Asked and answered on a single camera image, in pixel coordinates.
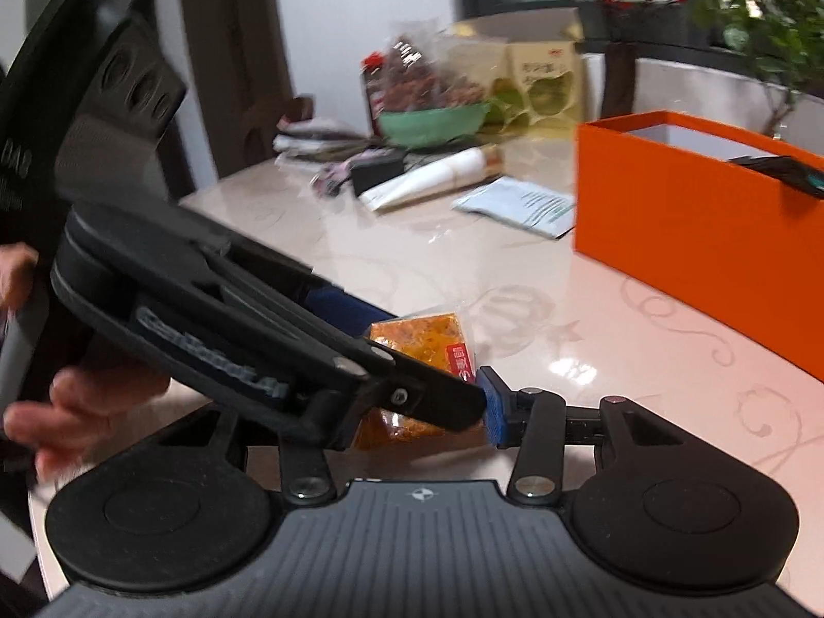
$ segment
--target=black robotic device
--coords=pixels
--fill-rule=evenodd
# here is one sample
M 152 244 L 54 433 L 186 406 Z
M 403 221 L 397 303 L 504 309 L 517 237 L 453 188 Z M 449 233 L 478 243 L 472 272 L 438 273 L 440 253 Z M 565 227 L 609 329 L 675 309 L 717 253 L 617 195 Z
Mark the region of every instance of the black robotic device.
M 770 478 L 629 400 L 567 407 L 371 344 L 386 312 L 123 193 L 112 165 L 145 160 L 182 90 L 105 0 L 56 0 L 0 84 L 0 224 L 51 266 L 0 352 L 3 396 L 48 396 L 93 330 L 216 403 L 57 494 L 47 532 L 73 583 L 40 615 L 810 615 L 775 585 L 798 514 Z M 324 454 L 373 406 L 452 430 L 485 412 L 520 447 L 506 494 L 354 479 L 339 495 Z M 565 493 L 570 444 L 598 472 Z M 280 492 L 246 475 L 251 445 L 279 447 Z

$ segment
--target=brown vase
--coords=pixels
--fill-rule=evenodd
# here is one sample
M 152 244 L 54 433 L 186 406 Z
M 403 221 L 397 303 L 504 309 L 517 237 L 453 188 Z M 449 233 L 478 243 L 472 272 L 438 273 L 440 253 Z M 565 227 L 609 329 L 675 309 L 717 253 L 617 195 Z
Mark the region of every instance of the brown vase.
M 610 42 L 604 51 L 604 93 L 600 117 L 612 118 L 632 113 L 636 104 L 636 45 Z

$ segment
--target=screw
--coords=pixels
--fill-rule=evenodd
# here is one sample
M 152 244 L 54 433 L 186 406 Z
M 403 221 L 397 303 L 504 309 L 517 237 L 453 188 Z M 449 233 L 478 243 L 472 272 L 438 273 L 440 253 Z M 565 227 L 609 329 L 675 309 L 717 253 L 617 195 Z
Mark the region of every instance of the screw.
M 369 376 L 368 371 L 357 364 L 354 360 L 349 360 L 347 357 L 336 356 L 335 360 L 332 360 L 332 362 L 335 363 L 335 366 L 341 371 L 345 371 L 347 374 L 351 374 L 352 376 L 357 376 L 359 379 L 365 379 Z
M 394 363 L 394 357 L 392 357 L 386 351 L 383 351 L 382 349 L 378 348 L 377 346 L 372 346 L 371 348 L 372 348 L 372 352 L 375 353 L 375 355 L 377 355 L 378 357 L 382 357 L 384 360 L 389 360 L 390 363 Z
M 409 393 L 405 388 L 398 388 L 389 398 L 389 401 L 395 406 L 402 406 L 403 404 L 406 404 L 406 400 L 409 400 Z
M 555 491 L 555 481 L 545 476 L 522 476 L 515 481 L 515 489 L 524 497 L 546 497 Z
M 327 494 L 329 481 L 320 476 L 304 476 L 295 478 L 289 486 L 289 491 L 299 499 L 315 499 Z

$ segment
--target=cardboard box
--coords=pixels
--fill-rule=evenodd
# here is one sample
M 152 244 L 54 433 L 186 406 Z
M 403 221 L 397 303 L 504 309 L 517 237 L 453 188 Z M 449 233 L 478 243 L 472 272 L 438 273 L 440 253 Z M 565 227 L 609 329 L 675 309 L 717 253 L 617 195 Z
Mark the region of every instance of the cardboard box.
M 491 38 L 489 48 L 497 47 L 502 58 L 492 82 L 480 81 L 491 104 L 485 131 L 574 135 L 586 105 L 584 67 L 575 50 L 582 39 L 577 9 L 497 13 L 452 29 L 460 37 Z
M 824 379 L 824 200 L 728 162 L 824 159 L 677 113 L 578 128 L 575 249 Z

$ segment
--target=gray ribbed base plate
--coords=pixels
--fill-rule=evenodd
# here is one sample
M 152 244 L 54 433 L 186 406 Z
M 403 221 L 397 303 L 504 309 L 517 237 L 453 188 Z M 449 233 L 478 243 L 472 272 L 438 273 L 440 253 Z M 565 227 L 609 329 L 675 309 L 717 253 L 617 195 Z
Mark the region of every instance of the gray ribbed base plate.
M 582 554 L 552 511 L 492 482 L 357 481 L 330 507 L 294 511 L 254 562 L 203 591 L 138 599 L 77 584 L 59 618 L 765 618 L 810 616 L 773 586 L 719 598 L 641 590 Z

